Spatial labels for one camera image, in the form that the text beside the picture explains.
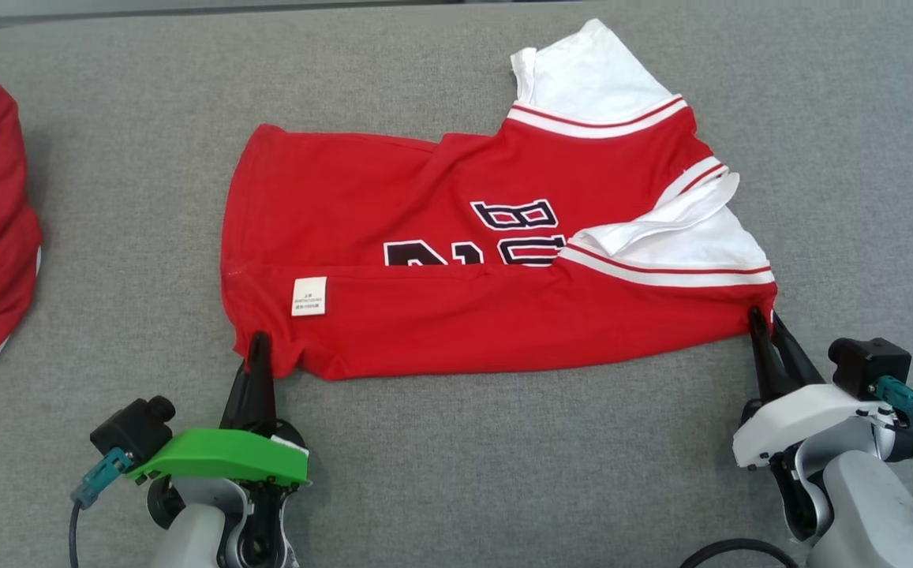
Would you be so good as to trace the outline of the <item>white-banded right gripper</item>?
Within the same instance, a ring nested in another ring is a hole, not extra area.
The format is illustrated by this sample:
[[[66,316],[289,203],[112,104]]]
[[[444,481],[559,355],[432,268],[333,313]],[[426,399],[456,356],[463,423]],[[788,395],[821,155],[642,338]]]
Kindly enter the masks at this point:
[[[759,307],[750,309],[757,387],[761,403],[765,404],[737,429],[732,439],[736,464],[744,469],[766,467],[771,456],[810,436],[837,427],[848,418],[868,418],[885,408],[881,400],[864,402],[837,385],[825,383],[784,321],[773,316],[771,323],[773,327]],[[794,391],[784,396],[780,389],[782,372],[787,377],[788,392]]]

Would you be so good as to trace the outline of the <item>red white basketball jersey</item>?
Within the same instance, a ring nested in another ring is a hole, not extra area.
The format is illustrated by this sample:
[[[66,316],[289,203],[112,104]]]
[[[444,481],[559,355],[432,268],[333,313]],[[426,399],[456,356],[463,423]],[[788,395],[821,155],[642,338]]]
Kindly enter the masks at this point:
[[[236,350],[326,380],[612,364],[773,328],[739,175],[593,19],[511,55],[493,134],[255,129],[219,274]]]

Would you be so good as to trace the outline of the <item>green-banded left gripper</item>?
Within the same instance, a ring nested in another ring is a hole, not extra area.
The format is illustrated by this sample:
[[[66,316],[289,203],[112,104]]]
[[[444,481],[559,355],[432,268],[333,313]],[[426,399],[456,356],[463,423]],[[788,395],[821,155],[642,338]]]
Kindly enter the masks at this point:
[[[252,364],[258,358],[262,406],[258,425],[252,402]],[[300,432],[279,418],[268,334],[252,335],[236,371],[219,428],[190,428],[177,434],[129,480],[171,476],[272,483],[283,488],[309,482],[309,449]]]

